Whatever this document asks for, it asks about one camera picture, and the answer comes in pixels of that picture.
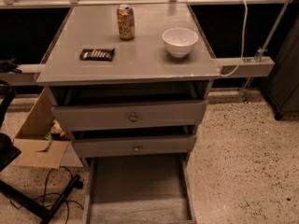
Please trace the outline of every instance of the speckled floor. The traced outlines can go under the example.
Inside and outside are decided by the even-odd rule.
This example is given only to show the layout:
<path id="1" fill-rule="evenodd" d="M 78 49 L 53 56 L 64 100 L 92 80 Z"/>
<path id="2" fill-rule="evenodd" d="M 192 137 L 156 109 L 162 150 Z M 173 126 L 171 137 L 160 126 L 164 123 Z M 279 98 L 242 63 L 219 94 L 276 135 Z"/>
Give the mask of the speckled floor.
<path id="1" fill-rule="evenodd" d="M 213 91 L 198 141 L 188 162 L 188 173 L 199 224 L 299 223 L 299 115 L 282 121 L 259 91 L 248 91 L 245 105 L 237 91 Z M 2 132 L 14 136 L 35 99 L 16 99 L 7 112 Z M 49 169 L 9 165 L 0 178 L 30 197 L 42 195 Z M 71 168 L 87 183 L 83 168 Z M 66 170 L 50 175 L 47 193 L 67 183 Z M 85 188 L 68 200 L 84 204 Z M 47 198 L 47 203 L 54 201 Z M 68 223 L 81 223 L 82 210 L 69 203 Z M 65 223 L 63 205 L 51 223 Z M 39 223 L 25 209 L 16 209 L 0 194 L 2 224 Z"/>

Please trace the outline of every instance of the beverage can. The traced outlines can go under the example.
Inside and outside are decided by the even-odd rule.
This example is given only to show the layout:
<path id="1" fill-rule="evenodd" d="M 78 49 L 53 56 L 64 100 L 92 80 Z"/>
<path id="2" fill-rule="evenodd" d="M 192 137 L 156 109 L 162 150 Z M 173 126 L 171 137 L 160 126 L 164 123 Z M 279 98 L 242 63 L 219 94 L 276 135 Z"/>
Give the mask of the beverage can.
<path id="1" fill-rule="evenodd" d="M 131 6 L 121 4 L 117 10 L 120 38 L 131 40 L 135 37 L 135 19 Z"/>

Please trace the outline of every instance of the desk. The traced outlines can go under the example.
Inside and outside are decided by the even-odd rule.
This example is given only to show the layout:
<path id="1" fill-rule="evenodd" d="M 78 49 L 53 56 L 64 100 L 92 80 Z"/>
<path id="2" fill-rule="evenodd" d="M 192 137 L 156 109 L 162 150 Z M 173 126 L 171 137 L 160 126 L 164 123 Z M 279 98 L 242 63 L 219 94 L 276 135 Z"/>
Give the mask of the desk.
<path id="1" fill-rule="evenodd" d="M 161 216 L 152 212 L 149 219 L 155 223 L 158 217 L 196 223 L 186 161 L 218 76 L 216 62 L 200 35 L 195 50 L 183 59 L 165 51 L 166 29 L 185 27 L 198 33 L 186 4 L 133 9 L 135 39 L 121 41 L 117 6 L 74 7 L 37 83 L 48 91 L 55 118 L 90 168 L 84 223 L 109 223 L 111 213 L 123 221 L 123 209 L 132 206 L 138 213 L 132 205 L 137 200 L 147 201 L 147 208 L 150 202 L 149 209 L 164 210 Z M 112 62 L 79 59 L 82 49 L 112 47 Z M 184 199 L 176 205 L 175 197 Z M 106 206 L 117 202 L 123 209 Z M 140 223 L 138 217 L 126 221 Z"/>

